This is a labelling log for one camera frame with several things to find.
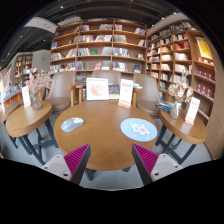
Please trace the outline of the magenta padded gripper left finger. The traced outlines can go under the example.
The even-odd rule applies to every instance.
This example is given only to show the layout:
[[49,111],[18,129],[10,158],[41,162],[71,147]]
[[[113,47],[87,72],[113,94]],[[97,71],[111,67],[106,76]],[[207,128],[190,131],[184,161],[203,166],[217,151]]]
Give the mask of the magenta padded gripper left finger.
[[54,156],[42,169],[79,185],[90,155],[90,145],[86,144],[67,155]]

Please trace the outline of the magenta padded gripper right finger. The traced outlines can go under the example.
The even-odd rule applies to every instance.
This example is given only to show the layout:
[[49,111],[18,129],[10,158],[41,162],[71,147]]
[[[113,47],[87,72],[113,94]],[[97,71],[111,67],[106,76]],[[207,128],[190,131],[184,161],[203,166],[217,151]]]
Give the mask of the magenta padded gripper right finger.
[[132,144],[132,155],[143,185],[148,185],[182,169],[182,166],[167,154],[157,155],[137,144]]

